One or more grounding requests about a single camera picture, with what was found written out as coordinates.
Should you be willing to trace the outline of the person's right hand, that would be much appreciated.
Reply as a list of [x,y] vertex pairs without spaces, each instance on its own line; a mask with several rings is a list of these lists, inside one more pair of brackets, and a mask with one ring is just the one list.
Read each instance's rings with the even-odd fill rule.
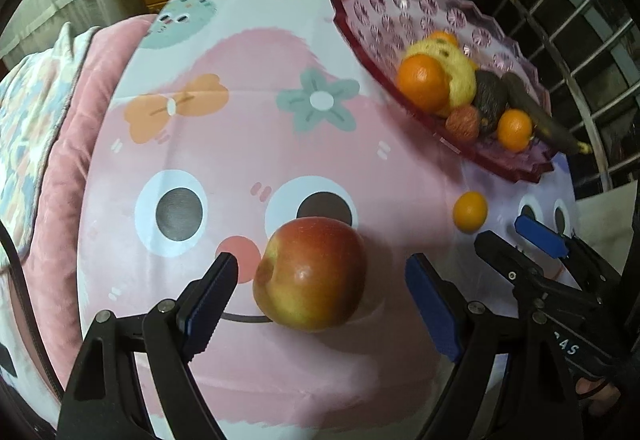
[[605,379],[581,378],[576,382],[576,392],[583,398],[602,405],[615,403],[620,398],[620,390]]

